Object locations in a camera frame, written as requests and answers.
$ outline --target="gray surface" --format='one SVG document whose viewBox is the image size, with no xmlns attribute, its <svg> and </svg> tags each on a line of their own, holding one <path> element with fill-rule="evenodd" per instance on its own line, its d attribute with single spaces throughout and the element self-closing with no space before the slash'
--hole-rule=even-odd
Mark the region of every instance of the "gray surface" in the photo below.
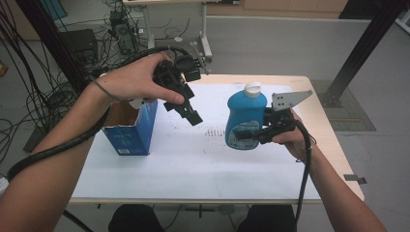
<svg viewBox="0 0 410 232">
<path fill-rule="evenodd" d="M 327 93 L 333 81 L 312 79 L 310 82 L 319 100 L 323 101 L 320 96 Z M 344 90 L 339 102 L 340 106 L 324 108 L 334 131 L 376 131 L 349 88 Z"/>
<path fill-rule="evenodd" d="M 332 80 L 367 27 L 366 21 L 283 20 L 269 18 L 208 19 L 208 39 L 213 51 L 213 73 L 305 75 Z M 9 62 L 0 48 L 1 59 Z M 337 138 L 354 172 L 365 177 L 366 203 L 389 231 L 410 231 L 410 36 L 394 25 L 376 47 L 349 86 L 377 131 L 337 132 Z M 0 118 L 14 122 L 25 114 L 26 93 L 11 68 L 0 78 Z M 21 148 L 32 125 L 17 133 L 8 157 L 0 164 L 6 172 L 26 156 Z M 117 205 L 71 205 L 69 209 L 95 231 L 106 226 Z M 160 222 L 167 225 L 178 206 L 156 206 Z M 238 224 L 246 206 L 232 215 Z M 332 231 L 321 205 L 306 205 L 300 231 Z M 80 231 L 62 218 L 56 231 Z M 182 212 L 168 231 L 233 231 L 229 218 L 220 213 Z"/>
</svg>

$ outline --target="metal bracket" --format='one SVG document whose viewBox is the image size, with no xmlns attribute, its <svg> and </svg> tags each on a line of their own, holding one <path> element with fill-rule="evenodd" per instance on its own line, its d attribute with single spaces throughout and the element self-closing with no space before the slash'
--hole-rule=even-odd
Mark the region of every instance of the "metal bracket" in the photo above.
<svg viewBox="0 0 410 232">
<path fill-rule="evenodd" d="M 206 65 L 205 65 L 205 62 L 204 62 L 204 58 L 203 58 L 203 55 L 202 55 L 202 53 L 200 53 L 199 51 L 198 51 L 198 49 L 196 48 L 196 46 L 198 45 L 198 43 L 197 42 L 190 42 L 190 46 L 193 48 L 193 50 L 195 51 L 195 53 L 196 53 L 196 57 L 198 57 L 198 61 L 199 61 L 199 64 L 201 65 L 201 67 L 202 67 L 202 69 L 205 71 L 205 73 L 206 74 L 210 74 L 211 73 L 211 70 L 208 70 L 207 68 L 206 68 Z"/>
<path fill-rule="evenodd" d="M 313 92 L 311 90 L 283 94 L 274 93 L 272 94 L 272 108 L 276 112 L 292 108 L 307 99 L 310 95 L 312 95 L 312 93 Z"/>
</svg>

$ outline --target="blue bottle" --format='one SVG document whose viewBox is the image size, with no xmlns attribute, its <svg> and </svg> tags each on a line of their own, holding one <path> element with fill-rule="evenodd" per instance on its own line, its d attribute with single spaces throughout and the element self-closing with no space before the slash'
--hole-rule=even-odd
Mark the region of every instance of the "blue bottle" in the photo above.
<svg viewBox="0 0 410 232">
<path fill-rule="evenodd" d="M 225 130 L 225 142 L 228 147 L 238 150 L 251 150 L 257 147 L 259 141 L 251 138 L 237 139 L 235 131 L 262 129 L 267 100 L 260 92 L 260 87 L 259 82 L 248 83 L 244 90 L 229 98 L 230 113 Z"/>
</svg>

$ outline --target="white table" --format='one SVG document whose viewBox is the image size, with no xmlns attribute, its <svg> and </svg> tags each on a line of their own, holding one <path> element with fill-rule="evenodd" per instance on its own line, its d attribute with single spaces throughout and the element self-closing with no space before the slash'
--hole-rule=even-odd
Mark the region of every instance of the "white table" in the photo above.
<svg viewBox="0 0 410 232">
<path fill-rule="evenodd" d="M 207 11 L 207 2 L 219 2 L 220 0 L 123 0 L 124 5 L 126 6 L 140 6 L 142 8 L 142 12 L 144 15 L 144 21 L 145 21 L 145 27 L 147 30 L 148 34 L 148 48 L 153 48 L 155 47 L 155 39 L 154 35 L 151 32 L 151 18 L 150 18 L 150 8 L 149 6 L 152 7 L 159 7 L 159 5 L 165 5 L 162 6 L 162 14 L 164 12 L 169 12 L 172 10 L 169 10 L 169 5 L 179 5 L 183 6 L 184 4 L 201 4 L 201 17 L 202 17 L 202 25 L 201 25 L 201 31 L 199 31 L 199 38 L 202 42 L 202 48 L 204 51 L 204 57 L 208 60 L 212 59 L 212 51 L 211 47 L 209 46 L 208 43 L 208 38 L 206 36 L 206 11 Z"/>
<path fill-rule="evenodd" d="M 190 102 L 203 123 L 192 127 L 160 103 L 151 154 L 144 157 L 118 156 L 105 135 L 98 133 L 71 202 L 297 203 L 304 165 L 283 146 L 269 143 L 244 152 L 224 143 L 227 98 L 251 81 L 263 83 L 268 104 L 272 92 L 313 90 L 303 76 L 203 75 L 190 83 L 195 93 Z M 317 96 L 295 109 L 340 177 L 352 174 Z M 346 183 L 364 199 L 357 182 Z M 304 202 L 321 202 L 311 180 Z"/>
</svg>

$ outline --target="label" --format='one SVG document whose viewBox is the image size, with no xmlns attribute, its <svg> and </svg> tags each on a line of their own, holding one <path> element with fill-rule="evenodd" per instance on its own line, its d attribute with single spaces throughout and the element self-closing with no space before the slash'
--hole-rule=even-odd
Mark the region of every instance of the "label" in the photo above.
<svg viewBox="0 0 410 232">
<path fill-rule="evenodd" d="M 130 150 L 128 150 L 128 149 L 118 149 L 118 153 L 120 153 L 120 154 L 129 154 Z"/>
<path fill-rule="evenodd" d="M 228 146 L 240 150 L 250 150 L 257 147 L 259 141 L 247 138 L 247 139 L 237 139 L 235 136 L 235 131 L 258 131 L 259 123 L 257 121 L 244 122 L 240 125 L 235 126 L 228 136 Z"/>
</svg>

